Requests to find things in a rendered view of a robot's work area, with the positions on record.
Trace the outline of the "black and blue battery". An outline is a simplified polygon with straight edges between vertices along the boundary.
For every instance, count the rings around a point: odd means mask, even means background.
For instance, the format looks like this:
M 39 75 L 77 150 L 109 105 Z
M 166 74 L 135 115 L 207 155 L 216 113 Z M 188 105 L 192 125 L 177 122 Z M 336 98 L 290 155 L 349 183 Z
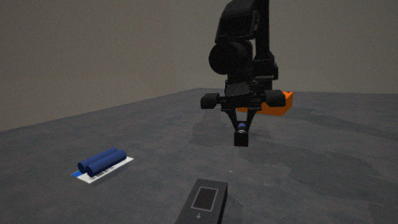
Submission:
M 246 132 L 246 124 L 240 123 L 237 132 Z

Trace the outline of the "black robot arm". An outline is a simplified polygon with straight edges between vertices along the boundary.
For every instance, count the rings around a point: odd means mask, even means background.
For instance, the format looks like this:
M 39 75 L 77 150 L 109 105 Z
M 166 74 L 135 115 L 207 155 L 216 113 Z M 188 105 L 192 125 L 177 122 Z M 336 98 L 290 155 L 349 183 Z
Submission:
M 259 99 L 265 91 L 272 90 L 272 81 L 278 80 L 278 66 L 269 50 L 268 1 L 232 0 L 219 19 L 216 45 L 208 57 L 212 70 L 227 75 L 253 69 L 255 80 L 239 84 L 225 80 L 224 94 L 230 110 L 251 106 L 251 99 Z M 256 43 L 254 58 L 252 39 Z

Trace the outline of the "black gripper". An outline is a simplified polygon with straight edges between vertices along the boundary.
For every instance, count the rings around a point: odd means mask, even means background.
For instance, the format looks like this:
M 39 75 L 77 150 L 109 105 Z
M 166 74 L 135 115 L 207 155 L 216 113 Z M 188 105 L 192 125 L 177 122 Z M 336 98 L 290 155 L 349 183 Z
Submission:
M 253 82 L 253 69 L 238 70 L 227 75 L 228 81 L 231 83 L 243 83 L 245 80 Z M 251 121 L 255 113 L 261 110 L 261 103 L 267 103 L 270 107 L 281 107 L 285 106 L 286 98 L 281 90 L 269 90 L 265 91 L 264 95 L 260 95 L 259 99 L 251 99 L 251 106 L 248 107 L 247 117 L 246 117 L 246 132 L 249 131 Z M 201 98 L 201 109 L 213 109 L 216 104 L 221 105 L 221 111 L 226 112 L 228 117 L 231 119 L 232 125 L 235 131 L 238 130 L 238 122 L 236 117 L 236 112 L 230 110 L 227 107 L 227 101 L 225 96 L 220 96 L 219 93 L 206 93 Z

